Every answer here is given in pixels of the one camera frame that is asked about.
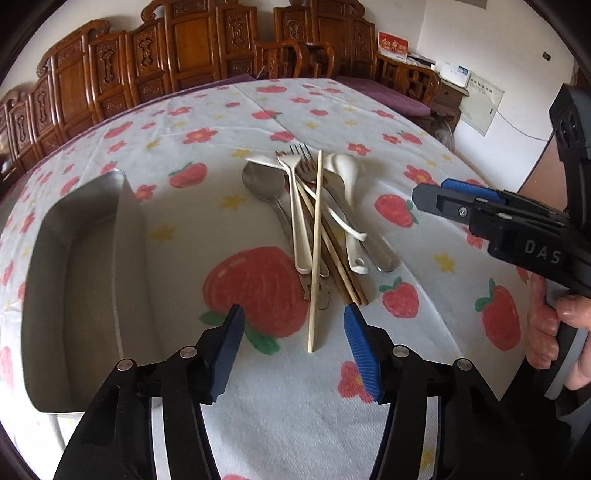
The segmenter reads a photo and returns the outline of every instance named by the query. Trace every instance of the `cable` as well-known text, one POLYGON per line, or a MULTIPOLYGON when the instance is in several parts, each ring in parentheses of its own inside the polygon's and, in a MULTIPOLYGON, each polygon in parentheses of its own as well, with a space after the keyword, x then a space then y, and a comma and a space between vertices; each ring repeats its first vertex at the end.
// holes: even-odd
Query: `cable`
POLYGON ((517 131, 518 131, 520 134, 522 134, 522 135, 525 135, 527 138, 532 138, 532 139, 534 139, 534 140, 540 140, 541 142, 547 142, 547 141, 548 141, 548 138, 545 138, 545 139, 544 139, 544 138, 533 137, 532 135, 528 135, 528 134, 526 134, 525 132, 522 132, 522 131, 521 131, 521 130, 519 130, 519 129, 518 129, 516 126, 515 126, 515 125, 513 125, 511 122, 509 122, 509 120, 507 120, 507 119, 506 119, 506 118, 503 116, 503 114, 502 114, 500 111, 498 111, 498 110, 497 110, 497 111, 496 111, 496 113, 498 113, 498 114, 501 116, 501 118, 502 118, 502 119, 503 119, 505 122, 507 122, 507 123, 508 123, 510 126, 512 126, 512 127, 513 127, 515 130, 517 130, 517 131))

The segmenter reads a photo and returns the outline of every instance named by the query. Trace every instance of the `white device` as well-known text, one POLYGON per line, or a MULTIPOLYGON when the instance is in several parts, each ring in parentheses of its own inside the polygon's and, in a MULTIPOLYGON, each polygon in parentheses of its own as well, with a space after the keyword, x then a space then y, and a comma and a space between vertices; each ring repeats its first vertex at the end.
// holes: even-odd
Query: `white device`
POLYGON ((458 87, 466 88, 470 79, 470 70, 461 65, 452 65, 451 63, 445 62, 441 66, 439 76, 448 82, 458 85, 458 87))

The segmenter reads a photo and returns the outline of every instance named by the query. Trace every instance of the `tablecloth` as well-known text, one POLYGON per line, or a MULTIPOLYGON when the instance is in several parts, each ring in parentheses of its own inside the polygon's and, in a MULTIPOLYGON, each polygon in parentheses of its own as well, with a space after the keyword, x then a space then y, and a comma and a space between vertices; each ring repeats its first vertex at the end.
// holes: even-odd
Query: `tablecloth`
MULTIPOLYGON (((343 302, 333 287, 319 348, 305 353, 307 303, 291 253, 274 212, 241 181, 250 153, 296 141, 359 159, 356 208, 400 261, 391 273, 360 277, 370 299, 366 320, 425 359, 470 358, 503 394, 523 358, 528 274, 411 201, 417 183, 481 183, 466 164, 407 119, 332 80, 186 91, 69 142, 31 176, 0 237, 0 420, 41 479, 53 476, 61 447, 54 420, 34 410, 22 378, 27 268, 51 205, 112 168, 126 172, 147 221, 148 280, 165 356, 194 344, 232 302, 245 308, 249 331, 228 388, 203 407, 221 476, 369 477, 388 407, 363 389, 343 302)), ((434 401, 428 410, 421 478, 430 476, 436 446, 434 401)), ((59 418, 66 441, 76 423, 59 418)), ((155 442, 165 478, 163 446, 155 442)))

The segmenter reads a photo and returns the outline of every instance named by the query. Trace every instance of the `cutlery pile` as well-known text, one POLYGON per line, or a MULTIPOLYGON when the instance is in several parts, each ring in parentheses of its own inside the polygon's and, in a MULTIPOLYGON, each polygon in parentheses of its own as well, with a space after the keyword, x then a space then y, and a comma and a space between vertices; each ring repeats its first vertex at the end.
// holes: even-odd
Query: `cutlery pile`
POLYGON ((304 298, 310 300, 308 351, 313 352, 317 310, 325 309, 330 301, 330 291, 322 277, 332 272, 345 304, 367 305, 368 299, 356 276, 369 271, 364 253, 378 270, 386 272, 396 266, 394 254, 355 215, 353 189, 359 167, 354 157, 324 155, 321 150, 315 159, 306 145, 292 145, 289 153, 275 152, 275 158, 253 155, 247 160, 242 172, 244 185, 273 207, 294 252, 304 298), (291 226, 280 202, 285 175, 290 190, 291 226), (333 198, 342 215, 323 202, 323 190, 333 198), (346 253, 323 212, 344 230, 346 253))

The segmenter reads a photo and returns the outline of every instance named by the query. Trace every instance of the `screw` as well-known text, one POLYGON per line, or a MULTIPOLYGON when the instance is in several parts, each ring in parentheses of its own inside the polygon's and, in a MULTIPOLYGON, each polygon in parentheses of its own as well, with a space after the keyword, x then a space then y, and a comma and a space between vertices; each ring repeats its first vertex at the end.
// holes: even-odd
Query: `screw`
POLYGON ((181 350, 182 358, 193 358, 197 355, 197 349, 194 346, 186 346, 181 350))
POLYGON ((469 372, 472 370, 472 362, 470 362, 467 358, 460 358, 457 361, 457 367, 460 370, 464 370, 464 372, 469 372))
POLYGON ((134 366, 134 363, 129 358, 124 358, 121 362, 117 364, 117 370, 119 370, 120 372, 125 372, 129 370, 132 366, 134 366))
POLYGON ((394 354, 394 356, 397 356, 398 358, 406 358, 410 355, 410 352, 408 351, 408 348, 406 348, 403 345, 397 345, 392 349, 392 353, 394 354))

